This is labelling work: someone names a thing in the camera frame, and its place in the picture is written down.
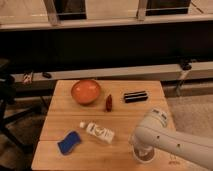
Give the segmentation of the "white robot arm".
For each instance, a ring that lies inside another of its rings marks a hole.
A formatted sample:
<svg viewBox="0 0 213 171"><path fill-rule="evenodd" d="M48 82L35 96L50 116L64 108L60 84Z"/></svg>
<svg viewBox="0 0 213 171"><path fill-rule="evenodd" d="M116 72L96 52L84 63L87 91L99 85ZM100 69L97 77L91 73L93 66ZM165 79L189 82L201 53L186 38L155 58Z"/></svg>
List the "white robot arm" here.
<svg viewBox="0 0 213 171"><path fill-rule="evenodd" d="M157 148L213 170L213 139L173 131L167 125L166 112L153 108L145 114L130 138L136 160L151 162Z"/></svg>

